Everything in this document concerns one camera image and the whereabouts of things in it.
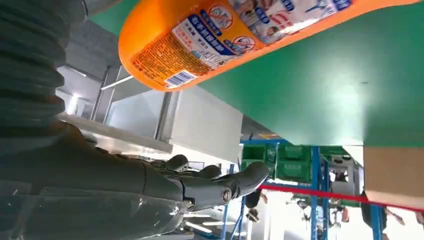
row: orange bottle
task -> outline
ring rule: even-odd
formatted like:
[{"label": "orange bottle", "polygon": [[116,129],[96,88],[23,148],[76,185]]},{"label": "orange bottle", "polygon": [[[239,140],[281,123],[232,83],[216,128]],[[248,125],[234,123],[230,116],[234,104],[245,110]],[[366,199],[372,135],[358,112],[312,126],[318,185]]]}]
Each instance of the orange bottle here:
[{"label": "orange bottle", "polygon": [[419,1],[141,0],[119,57],[143,84],[179,91],[361,14]]}]

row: barcode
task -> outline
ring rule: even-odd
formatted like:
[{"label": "barcode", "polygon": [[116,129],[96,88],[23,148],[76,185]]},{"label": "barcode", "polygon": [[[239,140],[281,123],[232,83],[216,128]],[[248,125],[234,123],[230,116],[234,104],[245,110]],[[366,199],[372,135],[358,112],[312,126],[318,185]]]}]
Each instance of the barcode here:
[{"label": "barcode", "polygon": [[179,87],[183,84],[186,84],[186,83],[192,81],[195,78],[197,78],[196,75],[193,75],[186,70],[182,70],[179,73],[175,74],[174,76],[165,80],[165,82],[167,84],[169,84],[166,87],[169,88],[169,89],[176,88],[176,87]]}]

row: ceiling light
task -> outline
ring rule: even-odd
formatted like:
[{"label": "ceiling light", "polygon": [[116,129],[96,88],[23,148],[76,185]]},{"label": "ceiling light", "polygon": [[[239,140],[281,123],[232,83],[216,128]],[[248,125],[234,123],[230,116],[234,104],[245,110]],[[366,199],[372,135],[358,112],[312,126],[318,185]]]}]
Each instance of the ceiling light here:
[{"label": "ceiling light", "polygon": [[183,217],[184,218],[210,218],[211,216],[206,214],[189,213],[189,214],[184,214]]},{"label": "ceiling light", "polygon": [[245,231],[242,231],[242,232],[240,232],[240,234],[238,233],[238,232],[235,232],[234,233],[234,236],[241,236],[241,237],[244,237],[244,236],[246,236],[248,233],[247,232],[245,232]]},{"label": "ceiling light", "polygon": [[208,233],[208,234],[212,233],[212,231],[211,231],[211,230],[209,230],[209,229],[207,229],[207,228],[205,228],[205,227],[199,226],[199,225],[197,225],[197,224],[191,223],[191,222],[189,222],[189,221],[186,221],[186,222],[185,222],[185,225],[187,225],[187,226],[189,226],[189,227],[192,227],[192,228],[194,228],[194,229],[200,230],[200,231],[202,231],[202,232]]},{"label": "ceiling light", "polygon": [[67,114],[71,115],[71,114],[74,114],[75,113],[75,111],[77,110],[77,105],[78,105],[78,99],[79,98],[80,98],[80,95],[78,95],[78,94],[72,95],[72,97],[71,97],[71,99],[69,101],[69,104],[67,106],[67,109],[66,109],[66,113]]},{"label": "ceiling light", "polygon": [[[236,223],[233,221],[227,221],[225,225],[235,225]],[[222,226],[224,225],[224,222],[222,221],[207,221],[204,222],[203,225],[205,226]]]}]

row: robotic arm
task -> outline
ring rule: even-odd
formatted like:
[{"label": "robotic arm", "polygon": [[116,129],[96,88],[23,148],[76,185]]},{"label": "robotic arm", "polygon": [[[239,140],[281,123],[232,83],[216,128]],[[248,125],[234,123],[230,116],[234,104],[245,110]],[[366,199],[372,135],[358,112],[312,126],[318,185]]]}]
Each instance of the robotic arm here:
[{"label": "robotic arm", "polygon": [[0,1],[0,239],[162,234],[175,229],[185,211],[227,204],[268,175],[260,162],[216,178],[111,155],[57,119],[64,103],[55,89],[64,80],[56,67],[65,63],[69,28],[101,2]]}]

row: product label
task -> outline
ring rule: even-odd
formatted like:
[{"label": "product label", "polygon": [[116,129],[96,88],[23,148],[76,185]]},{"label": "product label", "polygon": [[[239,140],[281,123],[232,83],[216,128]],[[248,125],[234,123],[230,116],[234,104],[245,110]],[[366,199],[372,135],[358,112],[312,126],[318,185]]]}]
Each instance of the product label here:
[{"label": "product label", "polygon": [[205,1],[136,54],[132,64],[146,78],[177,88],[351,4],[352,0]]},{"label": "product label", "polygon": [[229,0],[264,44],[274,43],[348,8],[352,0]]}]

